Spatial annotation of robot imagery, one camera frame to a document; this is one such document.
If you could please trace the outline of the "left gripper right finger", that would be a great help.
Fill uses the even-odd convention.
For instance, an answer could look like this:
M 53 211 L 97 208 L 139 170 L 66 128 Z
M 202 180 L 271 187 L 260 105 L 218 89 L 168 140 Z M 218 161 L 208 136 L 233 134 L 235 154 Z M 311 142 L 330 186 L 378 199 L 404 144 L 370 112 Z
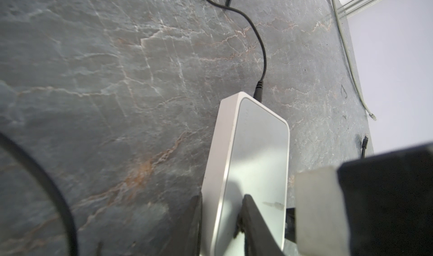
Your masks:
M 237 215 L 234 238 L 244 234 L 245 256 L 283 256 L 251 195 L 245 195 Z

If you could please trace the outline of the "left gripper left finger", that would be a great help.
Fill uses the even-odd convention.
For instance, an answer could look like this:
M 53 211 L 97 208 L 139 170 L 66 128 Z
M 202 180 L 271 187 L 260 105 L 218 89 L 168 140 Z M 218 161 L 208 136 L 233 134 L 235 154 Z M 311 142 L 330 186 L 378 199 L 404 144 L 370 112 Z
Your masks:
M 193 196 L 162 251 L 163 256 L 199 256 L 203 217 L 202 193 Z

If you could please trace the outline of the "white network switch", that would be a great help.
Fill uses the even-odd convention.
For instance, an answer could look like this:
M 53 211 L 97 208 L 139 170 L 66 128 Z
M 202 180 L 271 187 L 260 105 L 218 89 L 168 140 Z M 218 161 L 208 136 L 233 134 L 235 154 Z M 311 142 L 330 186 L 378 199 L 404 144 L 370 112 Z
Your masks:
M 284 246 L 290 130 L 250 95 L 222 99 L 201 193 L 201 255 L 241 256 L 236 234 L 242 200 L 250 195 L 279 249 Z

